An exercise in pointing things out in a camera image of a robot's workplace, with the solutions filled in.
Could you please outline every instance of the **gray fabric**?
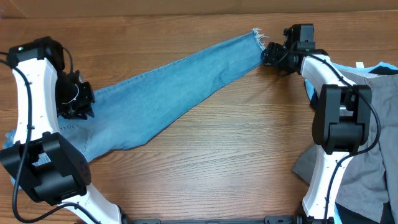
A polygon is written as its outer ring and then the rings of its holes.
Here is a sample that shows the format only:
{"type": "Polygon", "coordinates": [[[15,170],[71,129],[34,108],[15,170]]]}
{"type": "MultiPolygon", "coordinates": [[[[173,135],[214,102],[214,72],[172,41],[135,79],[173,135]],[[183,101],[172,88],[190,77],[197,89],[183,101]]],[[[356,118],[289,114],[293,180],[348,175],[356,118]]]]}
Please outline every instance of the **gray fabric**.
{"type": "MultiPolygon", "coordinates": [[[[376,78],[368,73],[341,71],[357,84],[371,87],[372,104],[381,120],[379,144],[368,153],[355,156],[347,167],[336,202],[375,222],[380,222],[383,203],[390,201],[394,220],[398,222],[398,75],[376,78]]],[[[376,124],[371,117],[368,147],[376,136],[376,124]]],[[[316,147],[311,147],[296,162],[293,172],[308,183],[315,167],[316,147]]]]}

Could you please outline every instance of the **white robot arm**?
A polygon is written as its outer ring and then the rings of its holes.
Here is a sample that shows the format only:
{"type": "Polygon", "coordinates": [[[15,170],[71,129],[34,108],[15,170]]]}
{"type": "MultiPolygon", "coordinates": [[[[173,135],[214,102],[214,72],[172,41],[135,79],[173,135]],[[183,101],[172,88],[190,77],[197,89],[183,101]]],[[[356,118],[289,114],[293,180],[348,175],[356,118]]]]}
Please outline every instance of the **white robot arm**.
{"type": "Polygon", "coordinates": [[[310,188],[302,201],[302,218],[303,223],[333,223],[338,189],[352,160],[348,156],[357,153],[369,132],[371,110],[352,88],[368,102],[371,102],[371,90],[344,77],[324,50],[315,49],[313,34],[313,24],[293,25],[284,30],[285,43],[269,43],[262,59],[265,66],[278,67],[288,74],[297,72],[309,80],[317,92],[318,108],[312,125],[313,140],[318,145],[317,161],[310,188]],[[341,167],[333,176],[339,161],[342,161],[341,167]]]}
{"type": "Polygon", "coordinates": [[[86,223],[130,223],[115,204],[110,203],[91,183],[90,169],[84,156],[60,135],[58,115],[68,119],[94,116],[91,103],[93,91],[88,82],[82,83],[79,71],[70,74],[64,69],[62,46],[49,37],[10,49],[7,61],[14,67],[18,93],[18,125],[14,146],[0,152],[3,166],[16,179],[16,167],[21,161],[19,151],[27,139],[28,96],[21,71],[31,89],[32,129],[29,158],[19,185],[35,202],[51,205],[79,204],[66,207],[86,223]],[[51,162],[32,166],[39,154],[46,153],[51,162]]]}

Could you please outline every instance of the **wood grain surface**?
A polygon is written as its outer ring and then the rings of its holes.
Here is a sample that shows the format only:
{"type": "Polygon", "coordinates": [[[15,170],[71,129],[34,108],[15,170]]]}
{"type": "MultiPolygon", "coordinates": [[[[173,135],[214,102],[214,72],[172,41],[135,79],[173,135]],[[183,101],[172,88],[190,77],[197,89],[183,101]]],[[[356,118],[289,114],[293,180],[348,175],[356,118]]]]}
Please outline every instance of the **wood grain surface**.
{"type": "MultiPolygon", "coordinates": [[[[0,21],[0,49],[50,35],[73,55],[97,90],[250,32],[283,42],[283,28],[314,23],[317,47],[334,62],[398,64],[398,12],[226,16],[89,17],[0,21]]],[[[131,218],[261,218],[293,214],[308,185],[293,175],[313,144],[314,112],[303,78],[278,78],[258,67],[187,112],[151,142],[90,163],[93,183],[131,218]]],[[[16,85],[0,67],[0,141],[17,123],[16,85]]],[[[12,185],[0,168],[0,223],[17,223],[12,185]]],[[[33,218],[50,207],[20,191],[19,210],[33,218]]],[[[62,210],[42,223],[73,223],[62,210]]]]}
{"type": "Polygon", "coordinates": [[[246,13],[396,10],[395,0],[0,0],[0,16],[59,18],[91,16],[209,15],[246,13]]]}

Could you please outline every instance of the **denim fabric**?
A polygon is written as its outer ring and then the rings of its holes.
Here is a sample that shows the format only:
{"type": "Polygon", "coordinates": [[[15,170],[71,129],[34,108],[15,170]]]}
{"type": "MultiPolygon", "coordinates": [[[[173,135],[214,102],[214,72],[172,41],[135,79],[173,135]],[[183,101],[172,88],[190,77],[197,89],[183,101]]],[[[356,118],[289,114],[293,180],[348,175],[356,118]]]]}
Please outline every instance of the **denim fabric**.
{"type": "MultiPolygon", "coordinates": [[[[257,29],[163,67],[95,91],[95,118],[58,118],[61,134],[87,161],[112,149],[147,143],[173,121],[215,91],[261,63],[257,29]]],[[[6,134],[12,146],[15,130],[6,134]]],[[[40,155],[35,165],[48,162],[40,155]]]]}

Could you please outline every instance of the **black cable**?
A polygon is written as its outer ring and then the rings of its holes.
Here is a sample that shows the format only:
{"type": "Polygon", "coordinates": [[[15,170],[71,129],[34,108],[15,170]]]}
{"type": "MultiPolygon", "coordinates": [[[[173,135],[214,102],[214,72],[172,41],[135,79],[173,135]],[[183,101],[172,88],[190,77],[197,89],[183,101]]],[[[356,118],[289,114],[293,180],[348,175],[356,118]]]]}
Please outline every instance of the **black cable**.
{"type": "Polygon", "coordinates": [[[279,64],[283,59],[285,59],[286,56],[287,56],[289,53],[290,53],[290,52],[287,52],[282,58],[280,58],[277,62],[273,63],[272,65],[266,65],[266,66],[272,66],[272,67],[278,66],[278,64],[279,64]]]}
{"type": "Polygon", "coordinates": [[[19,166],[18,166],[18,171],[17,171],[15,183],[14,183],[14,191],[13,191],[13,194],[12,194],[12,212],[14,213],[14,216],[17,218],[18,221],[20,221],[22,223],[34,223],[34,222],[37,222],[37,221],[40,221],[40,220],[46,218],[47,216],[55,213],[56,211],[60,210],[61,208],[65,208],[67,206],[73,206],[73,207],[75,207],[75,209],[81,210],[93,223],[100,224],[100,222],[97,222],[95,220],[95,218],[90,213],[88,213],[88,211],[86,209],[84,209],[81,205],[79,205],[77,203],[65,203],[63,205],[59,205],[57,208],[54,208],[54,209],[46,212],[45,214],[43,214],[43,215],[41,215],[41,216],[39,216],[37,218],[30,219],[30,220],[22,218],[19,215],[18,208],[17,208],[18,188],[19,188],[19,182],[21,180],[22,170],[24,168],[24,161],[26,159],[26,155],[27,155],[27,152],[28,152],[28,149],[29,149],[30,137],[32,135],[32,93],[30,91],[30,83],[29,83],[28,79],[26,78],[26,76],[17,67],[13,68],[6,61],[1,60],[1,59],[0,59],[0,63],[3,63],[5,65],[7,65],[11,69],[14,69],[15,71],[17,71],[19,73],[19,75],[24,80],[25,87],[26,87],[26,92],[27,92],[27,103],[28,103],[28,107],[27,107],[27,134],[26,134],[26,141],[25,141],[25,145],[24,145],[24,150],[22,152],[21,161],[20,161],[19,166]]]}
{"type": "Polygon", "coordinates": [[[325,215],[323,216],[324,221],[327,220],[328,217],[328,206],[329,206],[329,198],[330,198],[330,191],[331,191],[331,186],[333,185],[333,180],[336,176],[337,170],[338,168],[341,166],[341,164],[347,160],[350,157],[353,156],[357,156],[360,154],[364,154],[366,152],[369,152],[372,148],[374,148],[376,146],[376,144],[379,142],[379,138],[380,138],[380,133],[381,133],[381,124],[380,124],[380,119],[379,119],[379,115],[377,115],[376,109],[374,109],[373,105],[365,98],[365,96],[360,93],[357,89],[355,89],[355,87],[351,84],[349,84],[346,80],[344,80],[344,78],[336,71],[336,69],[330,65],[326,60],[323,60],[317,56],[311,55],[311,54],[306,54],[303,52],[292,52],[294,54],[300,54],[300,55],[304,55],[304,56],[309,56],[311,58],[314,58],[322,63],[324,63],[328,68],[330,68],[330,70],[336,75],[336,77],[339,79],[339,81],[341,81],[342,83],[344,83],[346,86],[348,86],[350,89],[352,89],[352,91],[359,96],[360,98],[362,98],[362,100],[365,102],[365,104],[369,107],[369,109],[372,111],[372,114],[374,116],[374,119],[376,121],[376,137],[374,138],[374,141],[372,142],[372,144],[367,147],[364,150],[361,150],[359,152],[356,153],[351,153],[350,155],[342,158],[340,161],[338,161],[332,175],[330,178],[330,182],[329,182],[329,186],[328,186],[328,192],[326,194],[326,206],[325,206],[325,215]]]}
{"type": "Polygon", "coordinates": [[[66,47],[62,47],[69,55],[69,61],[70,61],[70,74],[73,72],[73,60],[72,60],[72,55],[70,54],[69,50],[66,47]]]}

